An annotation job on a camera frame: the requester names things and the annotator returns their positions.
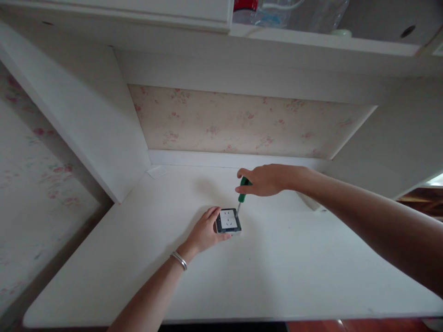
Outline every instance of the screwdriver shaft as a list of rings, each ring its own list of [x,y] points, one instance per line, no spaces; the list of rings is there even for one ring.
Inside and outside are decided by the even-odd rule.
[[[239,203],[239,207],[237,208],[237,214],[235,215],[235,217],[237,218],[238,216],[239,216],[239,212],[240,212],[240,205],[241,205],[241,202]]]

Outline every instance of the forearm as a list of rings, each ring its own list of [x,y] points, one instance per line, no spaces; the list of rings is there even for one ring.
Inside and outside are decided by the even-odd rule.
[[[292,189],[340,218],[391,264],[443,297],[443,224],[423,213],[315,171],[299,169]]]
[[[177,252],[187,263],[196,254],[186,244],[180,246]],[[126,305],[108,332],[157,331],[182,273],[180,262],[169,257]]]

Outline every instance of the screwdriver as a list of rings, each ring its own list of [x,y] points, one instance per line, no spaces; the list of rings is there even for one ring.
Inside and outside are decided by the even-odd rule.
[[[242,185],[252,185],[252,183],[245,177],[241,178],[241,182],[240,182],[240,186]],[[240,194],[239,196],[239,207],[237,209],[237,215],[235,216],[236,218],[239,216],[239,212],[240,212],[240,205],[245,201],[245,197],[246,194]]]

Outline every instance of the electrical outlet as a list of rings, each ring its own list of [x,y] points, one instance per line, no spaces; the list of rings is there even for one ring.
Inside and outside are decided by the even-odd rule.
[[[235,208],[221,209],[216,220],[217,233],[240,234],[241,225],[239,217],[235,216],[237,210]]]
[[[225,228],[237,228],[237,221],[235,220],[234,210],[222,210],[220,211],[221,227]]]

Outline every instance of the bangle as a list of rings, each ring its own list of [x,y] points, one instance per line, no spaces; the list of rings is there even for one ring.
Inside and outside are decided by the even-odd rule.
[[[181,257],[177,251],[173,251],[172,254],[169,257],[174,257],[175,259],[177,259],[183,266],[183,269],[186,271],[188,269],[188,265],[186,264],[185,260],[183,259],[183,257]]]

